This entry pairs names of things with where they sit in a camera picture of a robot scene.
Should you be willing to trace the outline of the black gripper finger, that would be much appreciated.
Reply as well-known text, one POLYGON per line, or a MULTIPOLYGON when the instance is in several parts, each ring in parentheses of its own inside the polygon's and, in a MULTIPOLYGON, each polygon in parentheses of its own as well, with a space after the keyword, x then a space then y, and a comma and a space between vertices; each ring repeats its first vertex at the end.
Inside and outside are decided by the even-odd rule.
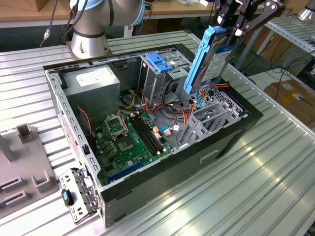
POLYGON ((225 21, 230 19, 240 6, 238 0, 215 0, 214 9, 217 14, 217 23, 220 27, 226 27, 225 21))
POLYGON ((275 17, 279 17, 285 10, 283 0, 231 0, 230 10, 234 13, 240 8, 239 16, 230 33, 230 44, 248 31, 255 30, 275 17), (254 16, 258 6, 264 3, 260 15, 254 16))

